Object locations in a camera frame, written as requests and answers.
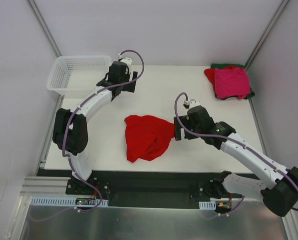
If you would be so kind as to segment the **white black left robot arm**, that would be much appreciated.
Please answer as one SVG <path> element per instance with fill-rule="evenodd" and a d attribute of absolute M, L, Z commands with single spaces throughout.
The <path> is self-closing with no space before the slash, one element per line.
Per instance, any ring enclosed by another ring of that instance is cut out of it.
<path fill-rule="evenodd" d="M 79 180 L 77 188 L 85 195 L 92 193 L 95 187 L 94 181 L 89 179 L 92 170 L 86 156 L 88 121 L 121 92 L 135 91 L 138 72 L 130 71 L 131 64 L 131 58 L 120 57 L 85 100 L 72 109 L 60 108 L 56 113 L 52 141 L 68 159 L 73 177 Z"/>

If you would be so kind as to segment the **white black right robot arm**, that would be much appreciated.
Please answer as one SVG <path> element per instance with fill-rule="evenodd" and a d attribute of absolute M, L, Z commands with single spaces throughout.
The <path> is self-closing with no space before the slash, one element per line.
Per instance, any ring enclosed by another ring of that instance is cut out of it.
<path fill-rule="evenodd" d="M 226 122 L 214 122 L 207 110 L 188 107 L 187 114 L 174 117 L 175 139 L 181 140 L 181 130 L 187 140 L 201 138 L 206 144 L 235 158 L 248 168 L 256 179 L 242 177 L 230 171 L 221 172 L 202 189 L 210 198 L 220 199 L 239 194 L 259 201 L 274 214 L 284 217 L 298 211 L 298 168 L 288 168 L 250 146 Z"/>

